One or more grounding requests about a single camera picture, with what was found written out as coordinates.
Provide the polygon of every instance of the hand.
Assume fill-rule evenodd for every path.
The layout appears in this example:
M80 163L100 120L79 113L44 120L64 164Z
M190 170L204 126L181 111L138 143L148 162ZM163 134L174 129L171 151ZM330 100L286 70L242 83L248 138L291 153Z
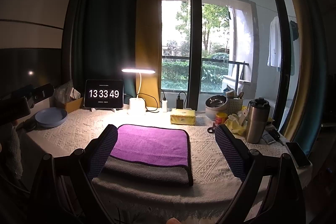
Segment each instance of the hand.
M181 224L181 222L179 222L176 218L173 217L171 219L168 219L166 224Z

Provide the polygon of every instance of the yellow bag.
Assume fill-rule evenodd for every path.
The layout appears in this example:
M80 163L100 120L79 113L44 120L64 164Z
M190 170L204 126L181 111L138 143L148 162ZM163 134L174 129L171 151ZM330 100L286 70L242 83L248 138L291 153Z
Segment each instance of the yellow bag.
M236 117L229 115L228 119L225 121L224 124L231 131L231 133L238 134L240 136L244 135L246 125L240 126Z

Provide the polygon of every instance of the wall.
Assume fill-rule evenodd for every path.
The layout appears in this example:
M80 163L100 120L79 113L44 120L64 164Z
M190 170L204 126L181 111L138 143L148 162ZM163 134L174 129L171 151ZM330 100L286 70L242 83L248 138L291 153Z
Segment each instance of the wall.
M69 0L0 0L0 96L32 83L60 84Z
M176 107L176 99L177 99L178 94L179 94L179 92L165 92L166 99L168 101L167 107L171 107L171 108ZM185 102L186 99L185 99L184 93L181 93L180 96L181 96L181 99L183 99L183 101ZM199 95L197 111L205 110L205 101L211 96L212 95L209 95L209 94L200 94ZM161 101L163 100L163 92L161 92L160 100Z

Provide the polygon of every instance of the yellow curtain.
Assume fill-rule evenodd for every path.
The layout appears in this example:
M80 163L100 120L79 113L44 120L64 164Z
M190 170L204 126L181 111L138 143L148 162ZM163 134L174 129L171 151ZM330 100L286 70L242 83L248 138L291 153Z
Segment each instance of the yellow curtain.
M299 27L300 43L300 71L297 95L294 102L293 112L289 119L284 136L288 140L293 140L300 126L303 112L308 101L309 85L312 68L312 33L309 22L310 13L308 11L307 0L293 0L297 24Z
M153 96L160 107L161 87L161 0L137 0L135 24L135 65L137 68L150 68L156 71L153 75L142 75L141 93ZM136 78L136 90L140 78ZM152 97L145 98L147 106L156 107Z

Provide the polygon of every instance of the dark green curtain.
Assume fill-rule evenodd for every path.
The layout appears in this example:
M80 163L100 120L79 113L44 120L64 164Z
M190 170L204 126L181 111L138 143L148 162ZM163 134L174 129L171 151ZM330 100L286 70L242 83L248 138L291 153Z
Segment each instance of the dark green curtain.
M79 0L72 77L81 92L87 79L123 79L124 93L136 95L135 75L121 71L135 67L136 5L137 0Z
M293 141L298 142L305 154L309 155L321 128L321 119L327 90L328 65L326 57L328 55L323 19L319 11L319 5L316 0L307 1L310 7L312 16L311 24L313 26L313 68L308 96L310 99Z

